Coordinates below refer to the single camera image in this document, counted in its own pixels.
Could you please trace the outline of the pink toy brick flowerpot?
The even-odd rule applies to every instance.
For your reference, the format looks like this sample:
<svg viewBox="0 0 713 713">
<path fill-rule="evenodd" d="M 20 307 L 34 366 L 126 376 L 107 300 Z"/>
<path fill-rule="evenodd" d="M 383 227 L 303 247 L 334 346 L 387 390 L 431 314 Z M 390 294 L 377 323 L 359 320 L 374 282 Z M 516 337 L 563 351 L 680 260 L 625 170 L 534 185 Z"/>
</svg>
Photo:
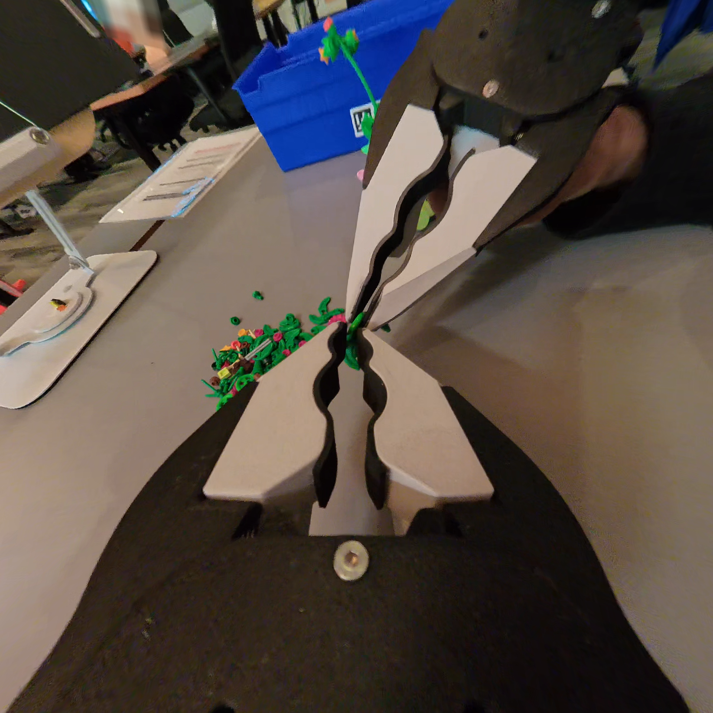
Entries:
<svg viewBox="0 0 713 713">
<path fill-rule="evenodd" d="M 355 29 L 347 29 L 344 33 L 337 31 L 334 19 L 331 16 L 326 17 L 322 23 L 322 28 L 325 32 L 325 36 L 318 49 L 320 61 L 329 65 L 335 63 L 339 56 L 343 56 L 346 62 L 352 67 L 353 72 L 357 76 L 369 99 L 365 107 L 358 110 L 356 129 L 356 132 L 364 139 L 361 152 L 365 156 L 368 156 L 379 102 L 355 58 L 359 48 L 359 37 Z"/>
</svg>

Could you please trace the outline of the pile of toy brick pieces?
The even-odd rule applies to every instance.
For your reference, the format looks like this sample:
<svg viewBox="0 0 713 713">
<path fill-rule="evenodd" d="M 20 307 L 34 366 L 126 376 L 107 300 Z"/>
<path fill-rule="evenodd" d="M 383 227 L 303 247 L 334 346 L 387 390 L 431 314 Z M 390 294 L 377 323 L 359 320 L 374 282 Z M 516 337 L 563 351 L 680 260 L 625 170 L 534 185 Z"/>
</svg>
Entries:
<svg viewBox="0 0 713 713">
<path fill-rule="evenodd" d="M 213 375 L 202 383 L 209 389 L 206 397 L 214 402 L 215 410 L 315 338 L 318 334 L 313 335 L 311 327 L 310 321 L 305 326 L 298 316 L 288 313 L 277 326 L 241 329 L 236 340 L 213 351 Z"/>
</svg>

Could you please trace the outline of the laminated paper sheet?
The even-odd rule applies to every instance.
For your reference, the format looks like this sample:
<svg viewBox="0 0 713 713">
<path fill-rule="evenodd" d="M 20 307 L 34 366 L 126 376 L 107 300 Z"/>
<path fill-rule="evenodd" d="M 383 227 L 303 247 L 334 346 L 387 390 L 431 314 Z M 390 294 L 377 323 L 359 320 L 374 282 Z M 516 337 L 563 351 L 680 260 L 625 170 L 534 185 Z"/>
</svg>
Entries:
<svg viewBox="0 0 713 713">
<path fill-rule="evenodd" d="M 108 211 L 100 223 L 182 218 L 261 138 L 258 128 L 251 126 L 186 144 Z"/>
</svg>

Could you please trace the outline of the green toy stem piece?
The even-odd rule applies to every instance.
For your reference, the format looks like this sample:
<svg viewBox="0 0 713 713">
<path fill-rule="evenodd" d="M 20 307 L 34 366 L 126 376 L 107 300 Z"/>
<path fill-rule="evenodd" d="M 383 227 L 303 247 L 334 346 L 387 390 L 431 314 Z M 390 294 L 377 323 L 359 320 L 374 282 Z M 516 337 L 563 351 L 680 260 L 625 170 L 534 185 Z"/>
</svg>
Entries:
<svg viewBox="0 0 713 713">
<path fill-rule="evenodd" d="M 359 362 L 359 330 L 364 322 L 365 312 L 360 312 L 348 324 L 346 329 L 346 348 L 344 363 L 352 370 L 361 371 Z"/>
</svg>

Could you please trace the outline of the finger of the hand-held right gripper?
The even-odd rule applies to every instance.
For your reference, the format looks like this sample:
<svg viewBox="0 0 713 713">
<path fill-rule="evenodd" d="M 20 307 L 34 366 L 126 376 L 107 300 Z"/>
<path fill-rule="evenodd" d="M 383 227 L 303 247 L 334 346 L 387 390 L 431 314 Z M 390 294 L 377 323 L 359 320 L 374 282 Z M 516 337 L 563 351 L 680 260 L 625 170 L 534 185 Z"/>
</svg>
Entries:
<svg viewBox="0 0 713 713">
<path fill-rule="evenodd" d="M 408 217 L 446 174 L 449 159 L 450 138 L 436 114 L 408 105 L 361 193 L 346 288 L 350 321 L 370 311 L 385 265 L 403 253 Z"/>
<path fill-rule="evenodd" d="M 447 209 L 411 244 L 401 268 L 384 282 L 365 327 L 377 330 L 403 314 L 476 254 L 477 238 L 536 162 L 513 146 L 470 153 L 450 183 Z"/>
</svg>

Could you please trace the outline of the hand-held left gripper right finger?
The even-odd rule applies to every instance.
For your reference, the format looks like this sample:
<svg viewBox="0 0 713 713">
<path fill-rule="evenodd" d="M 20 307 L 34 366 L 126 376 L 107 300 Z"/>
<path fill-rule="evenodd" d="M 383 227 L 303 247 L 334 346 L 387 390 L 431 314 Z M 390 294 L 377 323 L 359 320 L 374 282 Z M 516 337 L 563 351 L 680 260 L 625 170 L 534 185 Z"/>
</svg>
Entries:
<svg viewBox="0 0 713 713">
<path fill-rule="evenodd" d="M 494 486 L 441 384 L 375 332 L 358 332 L 363 398 L 372 410 L 364 461 L 375 506 L 403 536 L 416 515 L 489 501 Z"/>
</svg>

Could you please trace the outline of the black display board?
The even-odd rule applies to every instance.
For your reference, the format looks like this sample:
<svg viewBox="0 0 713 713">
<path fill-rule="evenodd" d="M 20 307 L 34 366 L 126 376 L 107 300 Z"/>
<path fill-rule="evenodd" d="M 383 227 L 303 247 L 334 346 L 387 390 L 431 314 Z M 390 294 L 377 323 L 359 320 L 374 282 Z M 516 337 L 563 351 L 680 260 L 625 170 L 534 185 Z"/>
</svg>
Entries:
<svg viewBox="0 0 713 713">
<path fill-rule="evenodd" d="M 78 1 L 1 2 L 1 141 L 52 129 L 138 78 Z"/>
</svg>

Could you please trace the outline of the person's right hand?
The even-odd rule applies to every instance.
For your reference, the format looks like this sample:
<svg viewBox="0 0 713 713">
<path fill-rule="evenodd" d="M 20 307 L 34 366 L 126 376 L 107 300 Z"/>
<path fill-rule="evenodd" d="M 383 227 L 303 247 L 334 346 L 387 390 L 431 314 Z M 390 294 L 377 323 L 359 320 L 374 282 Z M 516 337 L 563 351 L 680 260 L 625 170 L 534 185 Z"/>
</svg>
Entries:
<svg viewBox="0 0 713 713">
<path fill-rule="evenodd" d="M 632 181 L 645 161 L 648 144 L 644 115 L 629 105 L 615 108 L 572 176 L 573 197 Z"/>
</svg>

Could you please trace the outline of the white metal stand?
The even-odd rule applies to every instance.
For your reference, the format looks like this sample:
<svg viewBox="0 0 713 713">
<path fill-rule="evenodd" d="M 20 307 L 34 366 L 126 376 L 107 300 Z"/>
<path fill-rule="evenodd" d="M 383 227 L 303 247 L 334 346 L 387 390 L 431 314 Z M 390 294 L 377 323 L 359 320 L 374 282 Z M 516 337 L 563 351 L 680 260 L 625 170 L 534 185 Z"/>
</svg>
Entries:
<svg viewBox="0 0 713 713">
<path fill-rule="evenodd" d="M 68 370 L 157 262 L 152 250 L 85 257 L 39 192 L 39 183 L 84 155 L 94 141 L 91 109 L 52 129 L 5 102 L 22 121 L 1 142 L 1 206 L 24 194 L 61 245 L 68 268 L 1 334 L 1 407 L 38 401 Z"/>
</svg>

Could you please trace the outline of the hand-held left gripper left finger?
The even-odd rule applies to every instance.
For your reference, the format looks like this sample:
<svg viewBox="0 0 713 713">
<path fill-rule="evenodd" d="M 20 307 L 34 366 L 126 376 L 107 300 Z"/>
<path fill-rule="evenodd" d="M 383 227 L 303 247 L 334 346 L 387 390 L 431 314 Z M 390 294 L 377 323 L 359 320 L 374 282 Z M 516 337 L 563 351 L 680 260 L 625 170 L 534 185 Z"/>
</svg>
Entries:
<svg viewBox="0 0 713 713">
<path fill-rule="evenodd" d="M 333 322 L 251 385 L 247 404 L 210 473 L 209 500 L 258 504 L 297 516 L 309 530 L 337 475 L 329 405 L 339 392 L 346 324 Z"/>
</svg>

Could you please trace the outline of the blue plastic bin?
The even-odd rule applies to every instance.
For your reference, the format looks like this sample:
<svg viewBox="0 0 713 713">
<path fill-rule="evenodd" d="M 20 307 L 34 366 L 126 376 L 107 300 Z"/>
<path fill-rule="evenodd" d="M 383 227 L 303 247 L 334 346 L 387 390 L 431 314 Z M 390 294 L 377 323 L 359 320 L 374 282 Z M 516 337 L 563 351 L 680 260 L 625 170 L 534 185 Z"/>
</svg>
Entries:
<svg viewBox="0 0 713 713">
<path fill-rule="evenodd" d="M 367 1 L 332 16 L 343 34 L 356 31 L 355 61 L 379 102 L 425 29 L 434 29 L 450 1 Z M 284 172 L 356 152 L 372 114 L 367 90 L 340 55 L 326 64 L 319 55 L 325 20 L 266 43 L 234 83 L 234 90 Z"/>
</svg>

